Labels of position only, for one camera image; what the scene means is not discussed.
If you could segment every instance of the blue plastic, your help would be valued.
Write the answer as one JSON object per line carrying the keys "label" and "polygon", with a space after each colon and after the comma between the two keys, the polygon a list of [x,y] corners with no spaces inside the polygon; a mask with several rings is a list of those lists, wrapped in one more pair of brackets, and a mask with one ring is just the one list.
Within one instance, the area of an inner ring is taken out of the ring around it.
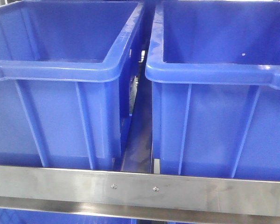
{"label": "blue plastic", "polygon": [[136,224],[136,220],[0,209],[0,224]]}
{"label": "blue plastic", "polygon": [[0,7],[0,164],[112,169],[142,14],[132,1]]}
{"label": "blue plastic", "polygon": [[280,180],[280,2],[164,2],[146,76],[161,173]]}

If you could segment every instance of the screw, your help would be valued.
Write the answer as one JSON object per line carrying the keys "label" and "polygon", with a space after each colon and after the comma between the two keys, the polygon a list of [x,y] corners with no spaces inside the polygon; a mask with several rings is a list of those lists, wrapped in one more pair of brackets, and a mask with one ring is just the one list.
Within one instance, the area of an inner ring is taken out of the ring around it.
{"label": "screw", "polygon": [[154,188],[153,188],[153,191],[154,191],[154,192],[158,192],[159,190],[160,190],[160,189],[159,189],[158,187],[154,187]]}
{"label": "screw", "polygon": [[111,188],[112,188],[113,190],[116,190],[116,189],[117,189],[117,185],[114,183],[114,184],[111,185]]}

